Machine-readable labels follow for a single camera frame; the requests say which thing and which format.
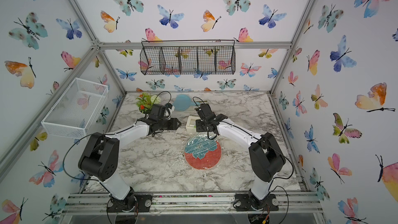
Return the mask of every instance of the cable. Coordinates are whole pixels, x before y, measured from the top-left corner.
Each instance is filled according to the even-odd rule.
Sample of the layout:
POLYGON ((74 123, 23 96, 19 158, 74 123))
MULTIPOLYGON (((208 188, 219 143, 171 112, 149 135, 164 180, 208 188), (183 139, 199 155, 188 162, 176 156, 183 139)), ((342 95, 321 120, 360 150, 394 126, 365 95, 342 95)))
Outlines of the cable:
POLYGON ((286 213, 285 213, 285 216, 283 217, 283 219, 278 223, 278 224, 281 224, 282 223, 282 221, 284 221, 284 219, 286 218, 286 216, 287 216, 287 212, 289 211, 289 195, 287 194, 287 192, 286 192, 286 190, 282 187, 282 186, 276 186, 271 192, 273 192, 277 187, 279 187, 279 188, 281 188, 281 189, 283 189, 283 191, 285 192, 285 194, 286 194, 286 197, 287 197, 287 209, 286 209, 286 213))

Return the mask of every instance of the wire basket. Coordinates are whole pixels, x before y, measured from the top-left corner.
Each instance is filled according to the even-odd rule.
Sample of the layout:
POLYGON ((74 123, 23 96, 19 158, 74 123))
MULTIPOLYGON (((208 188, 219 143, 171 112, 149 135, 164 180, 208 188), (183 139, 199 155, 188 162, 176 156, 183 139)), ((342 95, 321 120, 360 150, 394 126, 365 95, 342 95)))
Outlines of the wire basket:
POLYGON ((207 40, 198 40, 197 45, 195 41, 185 41, 193 44, 192 46, 173 46, 172 44, 156 46, 153 42, 142 42, 141 72, 144 75, 201 73, 231 75, 235 73, 235 41, 228 40, 227 44, 223 44, 221 40, 216 40, 207 44, 204 42, 207 40))
POLYGON ((48 134, 82 138, 102 109, 108 86, 75 78, 41 124, 48 134))

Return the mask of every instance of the black wire basket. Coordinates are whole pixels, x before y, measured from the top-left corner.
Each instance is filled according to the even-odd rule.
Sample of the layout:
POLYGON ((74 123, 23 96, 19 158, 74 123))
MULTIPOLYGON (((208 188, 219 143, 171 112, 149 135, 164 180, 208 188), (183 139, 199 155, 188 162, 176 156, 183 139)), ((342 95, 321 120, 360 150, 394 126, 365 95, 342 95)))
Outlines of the black wire basket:
POLYGON ((141 43, 140 66, 144 75, 232 75, 235 73, 235 41, 233 40, 143 41, 141 43), (160 46, 156 42, 169 43, 160 46), (173 46, 171 42, 179 42, 180 45, 173 46), (186 46, 182 46, 181 42, 186 42, 186 46))

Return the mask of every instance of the marble surface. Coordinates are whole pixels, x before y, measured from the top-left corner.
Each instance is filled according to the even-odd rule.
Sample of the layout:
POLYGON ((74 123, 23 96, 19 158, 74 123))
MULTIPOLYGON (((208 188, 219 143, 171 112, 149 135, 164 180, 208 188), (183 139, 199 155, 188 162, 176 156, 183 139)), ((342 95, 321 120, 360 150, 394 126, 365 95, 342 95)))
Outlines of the marble surface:
MULTIPOLYGON (((171 93, 174 99, 182 92, 171 93)), ((208 101, 212 111, 225 114, 236 124, 258 133, 272 133, 281 150, 287 156, 286 144, 276 122, 271 104, 265 92, 186 92, 208 101)), ((138 111, 135 98, 139 93, 128 93, 112 130, 135 123, 144 115, 138 111)), ((169 95, 161 95, 162 104, 169 95)), ((250 156, 247 149, 234 141, 220 140, 222 156, 219 163, 209 170, 196 170, 186 162, 184 147, 192 136, 185 129, 188 116, 197 116, 194 107, 184 112, 174 111, 182 125, 176 131, 164 131, 155 137, 147 136, 122 147, 119 152, 117 171, 135 191, 246 191, 254 181, 250 156)), ((288 177, 292 171, 289 162, 278 173, 288 177)), ((272 189, 280 185, 286 190, 300 190, 296 175, 289 180, 276 179, 272 189)), ((101 185, 90 181, 85 192, 103 192, 101 185)))

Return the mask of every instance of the white wire basket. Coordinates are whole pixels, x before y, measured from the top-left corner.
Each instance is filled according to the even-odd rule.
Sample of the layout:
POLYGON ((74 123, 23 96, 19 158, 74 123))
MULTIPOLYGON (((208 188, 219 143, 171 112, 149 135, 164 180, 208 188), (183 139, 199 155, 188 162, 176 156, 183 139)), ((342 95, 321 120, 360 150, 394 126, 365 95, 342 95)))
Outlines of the white wire basket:
POLYGON ((41 124, 48 134, 82 138, 105 104, 108 86, 75 78, 41 124))

